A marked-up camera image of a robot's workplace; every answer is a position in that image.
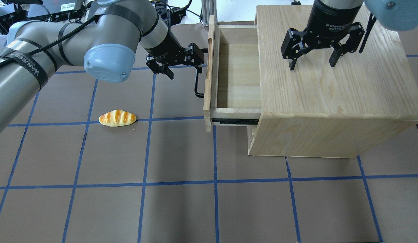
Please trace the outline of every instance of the wire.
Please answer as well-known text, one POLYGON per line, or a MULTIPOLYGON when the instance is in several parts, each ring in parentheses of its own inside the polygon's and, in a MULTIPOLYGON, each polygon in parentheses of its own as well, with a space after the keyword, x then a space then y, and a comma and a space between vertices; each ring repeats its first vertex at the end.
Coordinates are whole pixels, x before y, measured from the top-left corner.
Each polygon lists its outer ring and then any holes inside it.
POLYGON ((41 4, 41 6, 47 11, 47 14, 48 14, 48 22, 51 22, 51 14, 50 14, 50 11, 43 4, 41 4))
POLYGON ((191 3, 192 3, 192 0, 189 0, 188 4, 187 4, 187 5, 185 5, 183 8, 184 8, 184 9, 188 9, 188 8, 189 8, 189 6, 191 5, 191 3))
POLYGON ((199 18, 201 18, 201 15, 198 15, 198 14, 196 14, 195 12, 192 12, 191 10, 189 10, 188 9, 188 7, 183 7, 183 8, 181 8, 181 7, 176 7, 176 6, 170 6, 170 5, 168 5, 168 4, 165 4, 165 3, 163 3, 163 2, 159 2, 158 0, 152 0, 151 1, 151 3, 152 3, 152 5, 154 4, 154 6, 157 6, 158 4, 162 4, 162 5, 164 5, 164 6, 167 6, 168 8, 170 8, 170 10, 172 9, 172 8, 174 8, 174 10, 177 10, 177 9, 183 9, 183 10, 186 10, 186 11, 188 11, 188 12, 190 12, 190 13, 192 13, 192 14, 194 14, 194 15, 196 15, 197 17, 199 17, 199 18))
POLYGON ((70 23, 72 23, 72 24, 82 24, 81 18, 79 18, 78 20, 75 20, 75 21, 71 21, 70 18, 71 18, 71 12, 68 12, 68 21, 70 23))
MULTIPOLYGON (((62 41, 67 40, 70 37, 72 37, 73 35, 75 35, 78 32, 80 32, 82 29, 84 29, 86 26, 88 26, 90 23, 92 23, 96 18, 97 18, 97 16, 93 16, 92 18, 90 18, 89 20, 87 20, 86 22, 84 22, 84 24, 78 26, 77 28, 75 28, 70 33, 64 35, 64 37, 62 37, 62 38, 60 38, 58 40, 53 41, 52 43, 48 44, 47 46, 43 46, 43 47, 38 48, 36 50, 30 51, 27 54, 29 54, 29 56, 32 56, 32 55, 35 55, 37 53, 40 53, 41 51, 45 51, 47 49, 52 48, 53 46, 56 46, 57 44, 61 43, 62 41)), ((14 59, 8 59, 8 60, 5 60, 3 62, 0 62, 0 68, 4 67, 4 66, 6 66, 6 65, 8 65, 10 63, 13 63, 13 62, 14 62, 14 59)))

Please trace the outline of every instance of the black strap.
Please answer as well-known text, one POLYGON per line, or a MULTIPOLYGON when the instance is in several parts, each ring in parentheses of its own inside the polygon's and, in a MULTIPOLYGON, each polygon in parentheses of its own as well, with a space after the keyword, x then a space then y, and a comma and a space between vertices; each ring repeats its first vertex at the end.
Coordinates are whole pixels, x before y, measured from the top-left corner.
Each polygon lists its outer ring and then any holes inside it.
MULTIPOLYGON (((30 44, 38 47, 38 48, 42 48, 42 46, 40 44, 34 42, 33 40, 29 40, 29 39, 26 39, 26 38, 17 38, 17 39, 15 39, 15 41, 20 41, 20 40, 23 41, 23 42, 30 43, 30 44)), ((58 69, 57 68, 57 63, 56 63, 56 60, 54 59, 54 57, 47 50, 44 50, 44 53, 50 58, 51 62, 54 65, 54 70, 57 71, 57 69, 58 69)))
POLYGON ((152 30, 154 30, 154 29, 155 29, 156 25, 158 25, 158 21, 159 21, 159 17, 157 16, 157 17, 156 17, 156 20, 155 20, 154 25, 153 25, 153 26, 152 26, 149 30, 147 30, 146 32, 144 32, 141 36, 142 36, 142 37, 145 37, 145 36, 147 36, 150 32, 152 32, 152 30))
POLYGON ((13 59, 20 66, 28 70, 38 80, 40 90, 47 83, 48 76, 46 71, 29 54, 8 47, 2 47, 0 48, 0 58, 13 59))
POLYGON ((121 6, 121 5, 116 5, 116 4, 102 6, 98 8, 94 16, 100 16, 104 14, 113 14, 113 15, 120 16, 122 18, 126 18, 127 20, 130 20, 135 26, 137 26, 141 34, 141 30, 143 29, 143 21, 135 12, 132 12, 126 7, 121 6))
MULTIPOLYGON (((59 31, 59 37, 58 37, 58 39, 60 39, 60 38, 62 38, 63 37, 63 33, 65 32, 65 29, 70 25, 71 23, 67 23, 67 24, 65 24, 64 26, 62 26, 62 29, 60 29, 60 31, 59 31)), ((70 62, 70 60, 68 60, 67 59, 67 57, 65 56, 65 52, 63 51, 63 45, 62 45, 62 42, 60 42, 59 43, 59 52, 60 52, 60 55, 62 56, 62 59, 68 64, 68 65, 70 65, 70 66, 74 66, 71 62, 70 62)))

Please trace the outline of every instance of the grid floor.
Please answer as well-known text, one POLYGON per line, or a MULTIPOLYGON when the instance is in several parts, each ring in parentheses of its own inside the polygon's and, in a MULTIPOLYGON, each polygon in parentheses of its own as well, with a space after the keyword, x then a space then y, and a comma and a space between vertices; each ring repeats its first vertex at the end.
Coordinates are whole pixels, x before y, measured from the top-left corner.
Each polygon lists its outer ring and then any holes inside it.
MULTIPOLYGON (((418 81, 418 29, 401 36, 418 81)), ((62 67, 0 135, 0 243, 418 242, 418 125, 349 160, 251 157, 246 128, 205 132, 194 69, 173 72, 62 67), (112 109, 138 122, 101 126, 112 109)))

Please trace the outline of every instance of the electronic equipment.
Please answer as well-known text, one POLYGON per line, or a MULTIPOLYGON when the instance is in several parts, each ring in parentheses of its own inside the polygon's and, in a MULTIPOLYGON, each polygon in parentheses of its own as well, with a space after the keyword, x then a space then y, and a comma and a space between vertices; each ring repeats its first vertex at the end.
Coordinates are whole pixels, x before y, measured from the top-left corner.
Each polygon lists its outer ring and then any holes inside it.
POLYGON ((27 11, 18 4, 7 4, 0 7, 0 34, 8 34, 11 25, 19 21, 28 20, 27 11))
POLYGON ((59 22, 81 18, 84 11, 83 0, 49 0, 43 5, 31 4, 27 18, 44 21, 50 15, 52 22, 59 22))

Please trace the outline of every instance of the wood grain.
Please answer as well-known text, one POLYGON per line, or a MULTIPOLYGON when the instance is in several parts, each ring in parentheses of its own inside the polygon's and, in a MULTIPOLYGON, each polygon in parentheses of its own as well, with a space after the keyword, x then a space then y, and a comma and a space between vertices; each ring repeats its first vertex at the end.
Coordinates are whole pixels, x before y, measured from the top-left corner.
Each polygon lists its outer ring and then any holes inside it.
POLYGON ((217 71, 218 69, 218 61, 217 61, 217 52, 218 50, 215 49, 215 43, 219 43, 219 39, 215 39, 215 15, 209 16, 209 30, 208 30, 208 60, 207 60, 207 71, 206 71, 206 80, 205 80, 205 97, 203 100, 203 115, 205 117, 205 126, 206 131, 212 131, 212 122, 210 117, 210 110, 211 110, 211 101, 212 99, 212 82, 216 82, 216 80, 212 80, 213 72, 217 71))
MULTIPOLYGON (((418 122, 418 87, 398 34, 376 23, 363 54, 331 68, 331 49, 281 57, 288 28, 302 30, 311 6, 258 6, 262 116, 250 155, 351 158, 418 122)), ((366 25, 369 12, 357 17, 366 25)))
POLYGON ((257 25, 224 25, 219 28, 221 45, 258 45, 257 25))
POLYGON ((249 141, 249 155, 352 158, 414 124, 402 120, 262 118, 254 140, 249 141))
POLYGON ((261 109, 249 108, 214 108, 213 118, 234 118, 234 119, 260 119, 261 109))
MULTIPOLYGON (((288 28, 303 30, 311 6, 257 6, 262 110, 286 113, 418 116, 418 88, 397 32, 376 23, 363 54, 342 57, 331 68, 331 49, 298 59, 295 71, 281 56, 288 28)), ((356 20, 366 26, 363 7, 356 20)))
POLYGON ((258 46, 221 45, 219 53, 217 107, 260 108, 258 46))

